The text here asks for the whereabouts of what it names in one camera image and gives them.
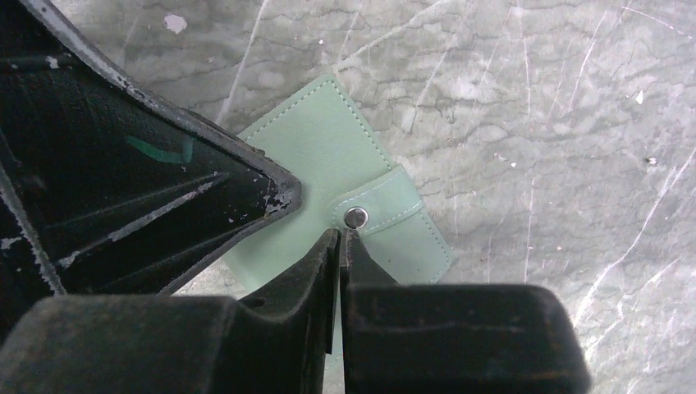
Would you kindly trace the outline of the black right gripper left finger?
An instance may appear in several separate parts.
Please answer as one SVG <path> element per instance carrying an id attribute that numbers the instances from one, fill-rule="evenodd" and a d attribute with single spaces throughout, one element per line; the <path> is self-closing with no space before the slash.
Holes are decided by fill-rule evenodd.
<path id="1" fill-rule="evenodd" d="M 340 233 L 242 299 L 65 295 L 1 349 L 4 393 L 320 393 Z"/>

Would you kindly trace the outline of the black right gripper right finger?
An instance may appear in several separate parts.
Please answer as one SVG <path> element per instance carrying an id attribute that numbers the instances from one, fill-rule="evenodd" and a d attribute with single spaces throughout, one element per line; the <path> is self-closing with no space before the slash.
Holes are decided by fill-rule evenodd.
<path id="1" fill-rule="evenodd" d="M 349 393 L 586 393 L 592 379 L 568 313 L 525 284 L 401 285 L 359 234 L 341 234 Z"/>

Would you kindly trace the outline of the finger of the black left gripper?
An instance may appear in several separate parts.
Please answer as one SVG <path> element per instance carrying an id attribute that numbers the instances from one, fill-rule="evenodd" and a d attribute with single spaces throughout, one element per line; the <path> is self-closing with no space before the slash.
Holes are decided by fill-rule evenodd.
<path id="1" fill-rule="evenodd" d="M 170 295 L 299 180 L 139 87 L 49 1 L 1 4 L 1 334 L 60 295 Z"/>

